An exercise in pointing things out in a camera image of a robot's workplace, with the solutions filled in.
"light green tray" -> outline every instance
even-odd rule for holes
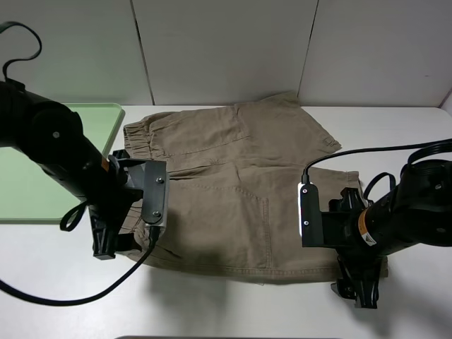
[[[83,133],[107,155],[124,118],[117,104],[68,104],[80,114]],[[12,148],[0,148],[0,222],[54,223],[80,201]]]

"cargo pocket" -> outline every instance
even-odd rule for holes
[[[212,266],[212,273],[221,268],[268,267],[266,198],[239,187],[180,181],[171,181],[170,192],[167,228],[152,256],[180,268]]]
[[[249,136],[234,107],[176,112],[148,128],[153,157],[201,152]]]

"white table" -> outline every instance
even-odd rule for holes
[[[125,107],[125,124],[166,110],[201,107]],[[305,107],[344,150],[452,137],[452,118],[436,108]],[[123,147],[119,133],[114,148]],[[339,157],[322,163],[359,170],[364,183],[396,176],[410,151]],[[381,182],[372,194],[386,193]],[[133,262],[91,256],[88,218],[72,233],[56,225],[0,225],[0,278],[56,299],[93,295]],[[192,335],[315,338],[450,338],[452,249],[417,245],[390,257],[378,310],[354,309],[329,283],[254,285],[142,266],[100,301],[80,307],[28,304],[0,293],[1,338],[109,338]]]

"orange label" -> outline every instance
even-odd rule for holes
[[[366,227],[366,212],[367,209],[365,209],[361,215],[359,216],[358,219],[358,229],[359,229],[359,233],[361,235],[365,235],[367,233],[367,227]]]
[[[106,170],[106,171],[108,172],[108,169],[109,169],[109,163],[108,163],[108,160],[107,160],[107,159],[105,159],[104,157],[102,157],[102,162],[101,162],[100,165],[102,166],[102,168],[103,168],[104,170]]]

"khaki shorts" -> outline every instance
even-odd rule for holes
[[[285,93],[231,107],[154,114],[125,126],[131,157],[164,160],[170,175],[167,228],[148,265],[246,280],[324,281],[338,276],[332,249],[303,248],[297,184],[304,164],[340,144]],[[321,209],[357,172],[312,168]],[[122,232],[145,250],[141,202]],[[143,252],[130,251],[138,260]]]

